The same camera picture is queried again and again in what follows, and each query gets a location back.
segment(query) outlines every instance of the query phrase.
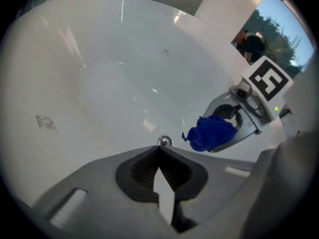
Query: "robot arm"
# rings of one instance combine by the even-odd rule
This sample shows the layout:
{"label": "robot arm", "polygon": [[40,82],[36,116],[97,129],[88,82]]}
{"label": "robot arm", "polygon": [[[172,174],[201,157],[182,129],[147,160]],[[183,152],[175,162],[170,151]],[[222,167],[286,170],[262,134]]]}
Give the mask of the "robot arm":
{"label": "robot arm", "polygon": [[236,117],[235,137],[210,150],[218,152],[253,133],[265,131],[285,105],[283,95],[293,84],[289,75],[266,56],[261,57],[241,74],[242,80],[228,93],[215,98],[204,113],[223,119]]}

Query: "blue cloth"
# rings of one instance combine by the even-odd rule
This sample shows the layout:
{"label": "blue cloth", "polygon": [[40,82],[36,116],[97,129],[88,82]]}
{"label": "blue cloth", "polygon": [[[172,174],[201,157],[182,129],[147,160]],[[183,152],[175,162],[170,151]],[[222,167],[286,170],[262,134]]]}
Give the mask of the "blue cloth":
{"label": "blue cloth", "polygon": [[197,126],[192,127],[184,141],[190,141],[190,146],[195,151],[206,151],[230,141],[237,130],[232,123],[211,115],[208,118],[199,117]]}

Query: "white wall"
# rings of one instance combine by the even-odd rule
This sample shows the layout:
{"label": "white wall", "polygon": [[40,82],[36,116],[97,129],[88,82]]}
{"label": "white wall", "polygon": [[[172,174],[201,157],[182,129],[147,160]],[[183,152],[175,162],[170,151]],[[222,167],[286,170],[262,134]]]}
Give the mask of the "white wall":
{"label": "white wall", "polygon": [[195,17],[222,32],[231,42],[261,0],[203,0]]}
{"label": "white wall", "polygon": [[312,132],[319,128],[319,54],[316,52],[304,73],[298,74],[285,95],[288,107],[294,115],[296,128]]}

